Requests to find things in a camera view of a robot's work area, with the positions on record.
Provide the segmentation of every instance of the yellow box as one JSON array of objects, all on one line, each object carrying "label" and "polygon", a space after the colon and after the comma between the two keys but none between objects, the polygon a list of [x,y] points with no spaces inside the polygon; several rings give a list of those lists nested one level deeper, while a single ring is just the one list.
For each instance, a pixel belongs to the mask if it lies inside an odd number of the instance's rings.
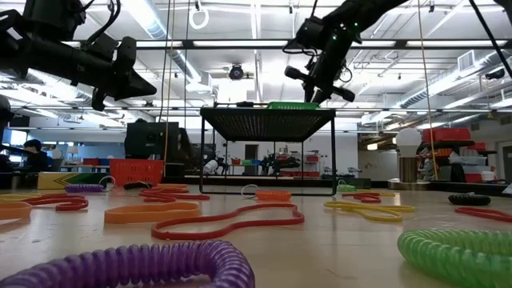
[{"label": "yellow box", "polygon": [[41,172],[38,178],[38,189],[64,189],[69,184],[99,184],[99,181],[107,175],[107,173],[91,172]]}]

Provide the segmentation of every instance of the black mesh table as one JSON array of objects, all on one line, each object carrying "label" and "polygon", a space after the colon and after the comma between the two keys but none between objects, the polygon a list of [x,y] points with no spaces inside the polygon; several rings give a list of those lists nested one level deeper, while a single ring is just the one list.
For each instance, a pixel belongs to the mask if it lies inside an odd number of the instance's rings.
[{"label": "black mesh table", "polygon": [[[300,142],[302,143],[302,163],[304,163],[304,141],[317,132],[325,124],[330,125],[331,158],[333,168],[332,193],[330,194],[299,194],[301,196],[332,196],[336,194],[336,141],[334,110],[275,110],[263,108],[201,108],[201,155],[204,154],[205,121],[228,141],[259,141],[259,142]],[[203,168],[199,177],[199,189],[204,194],[231,194],[225,192],[203,191]]]}]

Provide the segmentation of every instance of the green object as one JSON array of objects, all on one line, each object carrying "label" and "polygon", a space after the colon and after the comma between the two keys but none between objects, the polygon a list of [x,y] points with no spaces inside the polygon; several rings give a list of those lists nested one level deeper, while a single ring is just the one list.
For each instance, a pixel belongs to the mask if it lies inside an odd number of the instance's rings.
[{"label": "green object", "polygon": [[355,186],[347,185],[345,181],[338,181],[338,192],[356,192]]},{"label": "green object", "polygon": [[282,110],[315,110],[318,108],[318,103],[270,102],[266,108]]},{"label": "green object", "polygon": [[468,288],[512,287],[512,233],[418,230],[398,238],[408,263]]}]

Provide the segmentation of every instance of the green basket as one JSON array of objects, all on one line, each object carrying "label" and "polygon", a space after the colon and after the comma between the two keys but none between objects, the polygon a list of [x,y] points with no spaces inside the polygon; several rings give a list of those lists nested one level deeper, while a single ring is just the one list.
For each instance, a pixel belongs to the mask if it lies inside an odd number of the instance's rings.
[{"label": "green basket", "polygon": [[338,192],[356,192],[355,186],[347,185],[345,181],[338,181]]},{"label": "green basket", "polygon": [[266,108],[281,110],[315,110],[318,108],[318,103],[270,102]]}]

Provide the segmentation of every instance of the purple coiled tube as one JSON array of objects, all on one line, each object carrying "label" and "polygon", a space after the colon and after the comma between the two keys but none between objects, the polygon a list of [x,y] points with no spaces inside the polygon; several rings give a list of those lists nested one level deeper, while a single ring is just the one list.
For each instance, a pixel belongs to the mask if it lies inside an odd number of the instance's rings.
[{"label": "purple coiled tube", "polygon": [[105,192],[100,184],[70,184],[64,190],[67,193]]},{"label": "purple coiled tube", "polygon": [[205,274],[205,288],[254,288],[254,272],[242,252],[225,241],[147,244],[67,256],[23,270],[0,288],[117,287],[169,282]]}]

